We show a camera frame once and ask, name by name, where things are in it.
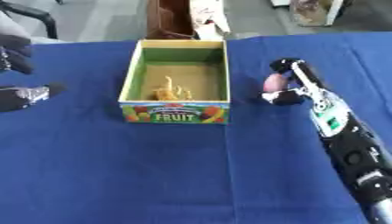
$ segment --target pink ball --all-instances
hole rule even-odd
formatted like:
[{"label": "pink ball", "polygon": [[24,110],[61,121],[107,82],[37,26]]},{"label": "pink ball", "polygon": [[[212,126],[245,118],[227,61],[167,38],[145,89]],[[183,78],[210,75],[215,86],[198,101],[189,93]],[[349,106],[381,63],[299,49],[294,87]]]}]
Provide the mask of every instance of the pink ball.
[{"label": "pink ball", "polygon": [[280,73],[273,73],[265,80],[262,90],[267,93],[281,91],[287,87],[287,83],[287,78]]}]

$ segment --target fruit box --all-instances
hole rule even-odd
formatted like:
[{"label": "fruit box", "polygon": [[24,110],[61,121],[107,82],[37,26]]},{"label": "fruit box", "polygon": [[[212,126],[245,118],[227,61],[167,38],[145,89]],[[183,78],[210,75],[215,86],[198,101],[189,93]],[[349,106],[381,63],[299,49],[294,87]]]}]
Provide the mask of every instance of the fruit box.
[{"label": "fruit box", "polygon": [[[167,77],[177,98],[159,101],[156,91],[166,86]],[[181,97],[180,89],[190,93],[188,97]],[[125,120],[131,123],[227,123],[226,42],[140,40],[119,102]]]}]

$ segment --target yellow toy dinosaur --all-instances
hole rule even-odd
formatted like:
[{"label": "yellow toy dinosaur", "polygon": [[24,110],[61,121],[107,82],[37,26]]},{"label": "yellow toy dinosaur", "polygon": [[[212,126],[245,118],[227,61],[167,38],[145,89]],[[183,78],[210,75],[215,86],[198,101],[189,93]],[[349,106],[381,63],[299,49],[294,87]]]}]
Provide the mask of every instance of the yellow toy dinosaur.
[{"label": "yellow toy dinosaur", "polygon": [[[180,86],[176,86],[176,91],[174,91],[172,86],[172,78],[169,76],[165,76],[165,78],[166,83],[161,88],[154,90],[154,95],[157,97],[157,99],[159,101],[178,101],[183,98],[183,88]],[[186,101],[191,101],[193,99],[192,93],[188,89],[184,88],[184,95],[185,97],[183,99]]]}]

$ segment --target fruit label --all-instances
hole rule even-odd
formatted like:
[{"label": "fruit label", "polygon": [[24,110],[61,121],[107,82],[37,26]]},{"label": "fruit label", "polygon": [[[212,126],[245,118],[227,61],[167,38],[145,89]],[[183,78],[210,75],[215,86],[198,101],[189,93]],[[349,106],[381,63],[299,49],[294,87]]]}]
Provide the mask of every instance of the fruit label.
[{"label": "fruit label", "polygon": [[128,122],[133,123],[226,123],[228,106],[167,103],[123,105]]}]

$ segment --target blue tablecloth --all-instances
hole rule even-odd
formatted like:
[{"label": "blue tablecloth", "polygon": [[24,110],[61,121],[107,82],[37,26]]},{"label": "blue tablecloth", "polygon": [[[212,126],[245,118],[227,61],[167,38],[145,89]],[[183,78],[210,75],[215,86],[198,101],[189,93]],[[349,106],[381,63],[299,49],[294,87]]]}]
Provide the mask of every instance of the blue tablecloth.
[{"label": "blue tablecloth", "polygon": [[68,90],[0,115],[0,223],[366,223],[331,167],[307,105],[256,93],[269,63],[300,57],[392,145],[392,33],[228,42],[227,126],[123,121],[116,102],[136,42],[36,45],[36,72],[0,84]]}]

